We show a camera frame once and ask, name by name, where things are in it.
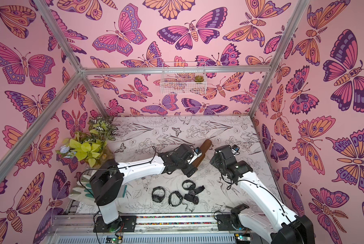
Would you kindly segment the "wooden watch stand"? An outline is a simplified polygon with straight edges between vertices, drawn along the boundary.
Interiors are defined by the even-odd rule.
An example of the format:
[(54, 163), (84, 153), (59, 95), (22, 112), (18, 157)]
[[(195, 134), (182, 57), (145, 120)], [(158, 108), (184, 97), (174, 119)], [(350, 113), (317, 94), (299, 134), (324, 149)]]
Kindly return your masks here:
[(206, 139), (202, 145), (200, 146), (201, 155), (192, 162), (192, 165), (196, 168), (199, 167), (199, 165), (202, 163), (202, 161), (205, 159), (207, 151), (212, 147), (212, 141), (210, 139)]

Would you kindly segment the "green potted plant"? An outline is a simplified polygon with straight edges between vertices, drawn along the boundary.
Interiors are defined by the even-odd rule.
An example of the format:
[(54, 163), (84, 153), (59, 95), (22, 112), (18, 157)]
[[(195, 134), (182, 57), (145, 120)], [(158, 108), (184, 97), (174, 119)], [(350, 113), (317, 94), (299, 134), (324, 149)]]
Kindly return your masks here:
[(115, 141), (117, 126), (111, 117), (97, 116), (88, 122), (88, 132), (76, 132), (74, 137), (67, 138), (56, 151), (57, 160), (67, 165), (73, 172), (78, 164), (87, 164), (94, 168), (111, 159), (114, 154), (108, 143)]

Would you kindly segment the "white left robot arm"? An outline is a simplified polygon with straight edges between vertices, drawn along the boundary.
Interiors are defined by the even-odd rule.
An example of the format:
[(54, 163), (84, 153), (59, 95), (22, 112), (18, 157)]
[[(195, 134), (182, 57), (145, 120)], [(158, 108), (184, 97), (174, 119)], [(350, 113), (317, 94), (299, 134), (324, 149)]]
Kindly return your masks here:
[(197, 171), (195, 161), (202, 155), (200, 148), (181, 144), (168, 152), (156, 152), (145, 160), (128, 163), (118, 163), (114, 159), (106, 161), (89, 180), (103, 223), (119, 224), (122, 221), (117, 200), (122, 185), (148, 175), (172, 174), (176, 170), (191, 177)]

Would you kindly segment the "small succulent plant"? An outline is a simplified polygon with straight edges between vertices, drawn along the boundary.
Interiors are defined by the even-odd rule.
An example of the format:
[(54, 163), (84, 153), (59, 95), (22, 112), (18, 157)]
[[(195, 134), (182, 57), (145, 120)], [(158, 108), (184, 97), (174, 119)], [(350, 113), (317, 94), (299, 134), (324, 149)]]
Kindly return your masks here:
[(197, 75), (194, 77), (194, 82), (196, 83), (202, 83), (205, 81), (205, 77), (203, 75)]

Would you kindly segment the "black watch with dial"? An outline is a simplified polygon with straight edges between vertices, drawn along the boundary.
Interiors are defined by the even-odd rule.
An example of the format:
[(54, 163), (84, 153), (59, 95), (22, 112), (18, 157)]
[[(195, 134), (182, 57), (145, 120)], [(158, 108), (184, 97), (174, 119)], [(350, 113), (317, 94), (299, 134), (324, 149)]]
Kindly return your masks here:
[(189, 190), (189, 195), (191, 195), (191, 196), (197, 196), (198, 194), (200, 194), (204, 190), (205, 190), (205, 187), (204, 186), (201, 186), (201, 187), (198, 187), (196, 189)]

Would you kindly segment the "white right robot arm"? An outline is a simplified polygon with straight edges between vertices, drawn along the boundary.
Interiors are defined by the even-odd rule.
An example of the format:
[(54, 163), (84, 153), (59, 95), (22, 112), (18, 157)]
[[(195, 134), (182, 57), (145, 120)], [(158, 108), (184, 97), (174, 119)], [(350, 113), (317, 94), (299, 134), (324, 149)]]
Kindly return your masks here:
[(239, 147), (224, 145), (215, 149), (210, 164), (227, 178), (230, 187), (239, 186), (258, 205), (263, 215), (246, 204), (231, 209), (230, 220), (235, 229), (249, 229), (270, 244), (313, 244), (315, 234), (312, 221), (298, 216), (285, 206), (261, 182), (252, 167), (238, 161)]

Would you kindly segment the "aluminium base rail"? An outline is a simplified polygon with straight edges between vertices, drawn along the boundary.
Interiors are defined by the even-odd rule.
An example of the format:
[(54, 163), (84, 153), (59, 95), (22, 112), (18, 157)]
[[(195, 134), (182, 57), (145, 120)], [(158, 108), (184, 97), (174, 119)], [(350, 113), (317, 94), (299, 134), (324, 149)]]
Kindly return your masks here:
[(237, 229), (230, 212), (122, 214), (120, 227), (100, 215), (55, 218), (44, 244), (266, 244), (262, 231)]

